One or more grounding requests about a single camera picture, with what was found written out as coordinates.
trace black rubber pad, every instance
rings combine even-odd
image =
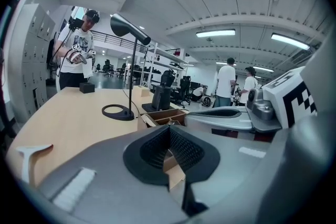
[[[187,183],[207,180],[220,161],[218,150],[176,126],[162,126],[133,143],[124,151],[127,169],[147,184],[169,185],[163,161],[171,150],[186,175]]]

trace cap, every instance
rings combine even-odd
[[[85,15],[90,17],[95,23],[99,22],[99,14],[96,10],[90,9],[85,13]]]
[[[253,67],[247,67],[245,70],[250,72],[252,76],[256,75],[256,70]]]

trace white t-shirt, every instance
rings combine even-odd
[[[201,96],[203,94],[203,88],[202,87],[198,87],[197,89],[195,89],[193,91],[193,95],[195,96]]]
[[[218,73],[218,88],[216,94],[220,97],[231,98],[231,80],[236,80],[236,70],[232,66],[224,66]]]
[[[248,99],[248,94],[250,93],[250,90],[257,87],[258,81],[255,77],[247,77],[245,80],[244,90],[247,90],[247,92],[242,93],[240,97],[240,103],[246,104]]]
[[[93,34],[90,31],[84,32],[82,29],[76,29],[72,32],[69,27],[64,27],[61,34],[57,40],[64,41],[70,31],[68,37],[68,41],[65,44],[65,48],[71,49],[71,47],[75,44],[79,44],[82,51],[81,54],[85,59],[88,58],[88,51],[94,49],[93,46]],[[64,60],[61,72],[63,73],[83,73],[83,63],[69,63],[67,59]]]

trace person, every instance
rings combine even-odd
[[[191,94],[191,100],[193,102],[197,102],[199,99],[202,98],[202,96],[205,94],[205,92],[206,92],[206,87],[204,87],[204,86],[198,87]]]
[[[246,105],[250,90],[258,86],[258,81],[255,78],[256,70],[253,67],[247,67],[245,70],[247,71],[247,78],[245,80],[244,89],[239,91],[239,94],[241,94],[239,105],[241,106]]]
[[[216,91],[216,100],[214,108],[220,106],[230,106],[231,103],[231,86],[236,85],[236,70],[233,65],[235,59],[228,58],[227,65],[223,66],[218,73],[218,88]]]
[[[65,27],[60,33],[58,40],[55,44],[54,51],[57,51],[57,56],[61,57],[61,69],[59,71],[59,86],[62,90],[65,87],[79,87],[82,82],[87,82],[83,74],[83,63],[80,55],[72,59],[72,63],[68,60],[71,59],[72,51],[68,52],[73,45],[79,44],[81,47],[81,55],[87,59],[89,58],[88,52],[94,49],[93,35],[90,29],[99,20],[99,15],[95,10],[88,10],[83,16],[84,21],[80,29],[74,32]]]

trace desk lamp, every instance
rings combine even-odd
[[[111,119],[119,120],[119,121],[131,121],[134,119],[134,113],[131,110],[132,105],[132,87],[133,87],[133,66],[134,66],[134,57],[135,57],[135,51],[136,51],[136,45],[138,43],[138,40],[143,43],[145,46],[151,42],[151,38],[147,36],[143,31],[137,29],[133,24],[131,24],[129,21],[127,21],[124,17],[122,17],[119,14],[113,14],[110,21],[111,29],[112,31],[118,36],[122,37],[126,34],[132,34],[135,37],[134,41],[134,49],[133,49],[133,55],[132,55],[132,65],[131,65],[131,75],[130,75],[130,92],[129,92],[129,107],[127,108],[124,105],[120,104],[110,104],[106,105],[102,108],[101,112],[106,117],[109,117]],[[106,108],[110,107],[117,107],[121,108],[122,111],[117,113],[108,113],[105,111]]]

